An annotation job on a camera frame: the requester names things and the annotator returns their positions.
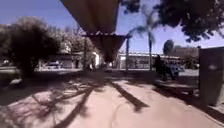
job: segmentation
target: sky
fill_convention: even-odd
[[[147,4],[148,8],[152,8],[158,0],[141,0],[141,4]],[[127,34],[132,28],[143,25],[144,17],[140,14],[124,14],[124,8],[119,8],[117,20],[117,34]],[[43,19],[48,24],[55,25],[60,28],[66,26],[76,26],[75,19],[66,10],[60,0],[0,0],[0,24],[10,24],[15,22],[22,16],[36,16]],[[215,34],[211,39],[202,39],[199,42],[187,43],[187,38],[180,31],[180,27],[159,27],[153,31],[156,42],[153,45],[153,53],[162,53],[164,42],[172,39],[175,45],[182,46],[201,46],[202,48],[224,46],[224,40]],[[139,36],[135,34],[131,38],[131,52],[147,52],[147,35]]]

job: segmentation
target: overhead canopy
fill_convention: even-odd
[[[112,62],[117,56],[126,36],[121,35],[87,35],[93,44],[103,53],[106,62]]]
[[[113,33],[120,0],[61,0],[87,33]]]

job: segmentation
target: gray wall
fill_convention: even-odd
[[[224,47],[200,50],[200,98],[209,105],[224,101]]]

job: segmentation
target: sidewalk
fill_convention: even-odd
[[[53,83],[26,98],[1,104],[1,128],[224,127],[222,122],[155,86],[112,81],[105,76],[91,73],[88,78]],[[66,88],[61,87],[65,83],[69,83]]]

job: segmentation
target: car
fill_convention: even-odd
[[[48,69],[60,69],[62,67],[62,64],[59,63],[58,61],[56,61],[56,62],[49,62],[49,63],[47,63],[46,67]]]

